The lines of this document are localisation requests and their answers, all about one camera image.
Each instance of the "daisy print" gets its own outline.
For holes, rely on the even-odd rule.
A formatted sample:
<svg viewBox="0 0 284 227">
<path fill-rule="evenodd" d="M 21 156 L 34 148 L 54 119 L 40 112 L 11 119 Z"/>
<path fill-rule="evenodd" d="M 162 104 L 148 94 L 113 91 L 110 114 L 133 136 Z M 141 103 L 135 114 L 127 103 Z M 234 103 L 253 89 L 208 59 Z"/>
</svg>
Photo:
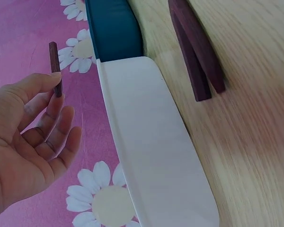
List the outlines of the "daisy print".
<svg viewBox="0 0 284 227">
<path fill-rule="evenodd" d="M 60 0 L 62 6 L 67 6 L 63 13 L 67 19 L 76 18 L 77 21 L 87 20 L 86 8 L 83 0 Z"/>
<path fill-rule="evenodd" d="M 68 39 L 66 45 L 67 47 L 58 51 L 60 69 L 65 69 L 71 65 L 70 72 L 88 72 L 92 62 L 95 63 L 94 48 L 89 29 L 80 30 L 77 38 Z"/>
<path fill-rule="evenodd" d="M 112 178 L 108 165 L 101 161 L 95 163 L 93 172 L 80 170 L 78 180 L 80 185 L 68 187 L 66 198 L 67 210 L 79 212 L 74 227 L 141 227 L 120 164 Z"/>
</svg>

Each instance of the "light wooden surface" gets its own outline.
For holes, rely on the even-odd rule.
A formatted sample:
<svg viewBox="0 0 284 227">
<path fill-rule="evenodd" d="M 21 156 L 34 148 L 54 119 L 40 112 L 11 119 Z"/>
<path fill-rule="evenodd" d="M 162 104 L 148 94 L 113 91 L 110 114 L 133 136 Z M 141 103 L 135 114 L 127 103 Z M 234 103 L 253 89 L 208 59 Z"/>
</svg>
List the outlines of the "light wooden surface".
<svg viewBox="0 0 284 227">
<path fill-rule="evenodd" d="M 194 99 L 167 0 L 130 0 L 215 196 L 221 227 L 284 227 L 284 0 L 190 0 L 227 91 Z"/>
</svg>

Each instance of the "purple wooden block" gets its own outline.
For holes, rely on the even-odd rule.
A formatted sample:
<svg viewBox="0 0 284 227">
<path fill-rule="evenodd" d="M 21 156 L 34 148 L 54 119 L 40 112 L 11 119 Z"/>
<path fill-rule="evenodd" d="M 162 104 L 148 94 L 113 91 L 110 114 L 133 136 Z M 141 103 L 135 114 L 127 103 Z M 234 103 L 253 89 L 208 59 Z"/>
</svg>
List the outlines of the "purple wooden block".
<svg viewBox="0 0 284 227">
<path fill-rule="evenodd" d="M 219 60 L 188 2 L 169 0 L 169 10 L 196 101 L 212 97 L 206 76 L 217 93 L 225 91 Z"/>
</svg>

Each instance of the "dark teal padding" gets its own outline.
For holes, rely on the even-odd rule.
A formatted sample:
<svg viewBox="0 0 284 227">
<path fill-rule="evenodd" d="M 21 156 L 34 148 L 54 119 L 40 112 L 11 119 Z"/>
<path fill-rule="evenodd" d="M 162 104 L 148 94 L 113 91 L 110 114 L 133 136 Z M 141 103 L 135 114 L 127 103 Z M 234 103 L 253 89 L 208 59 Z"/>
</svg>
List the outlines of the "dark teal padding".
<svg viewBox="0 0 284 227">
<path fill-rule="evenodd" d="M 85 0 L 85 5 L 97 59 L 143 56 L 140 27 L 127 0 Z"/>
</svg>

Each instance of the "white panel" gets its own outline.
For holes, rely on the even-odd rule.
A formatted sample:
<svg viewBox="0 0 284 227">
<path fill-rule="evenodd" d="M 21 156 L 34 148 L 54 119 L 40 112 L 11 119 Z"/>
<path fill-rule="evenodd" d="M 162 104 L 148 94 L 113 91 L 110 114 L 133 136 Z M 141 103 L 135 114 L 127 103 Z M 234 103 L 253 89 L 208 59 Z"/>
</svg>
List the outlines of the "white panel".
<svg viewBox="0 0 284 227">
<path fill-rule="evenodd" d="M 195 148 L 155 62 L 101 63 L 116 149 L 143 227 L 218 227 L 219 214 Z"/>
</svg>

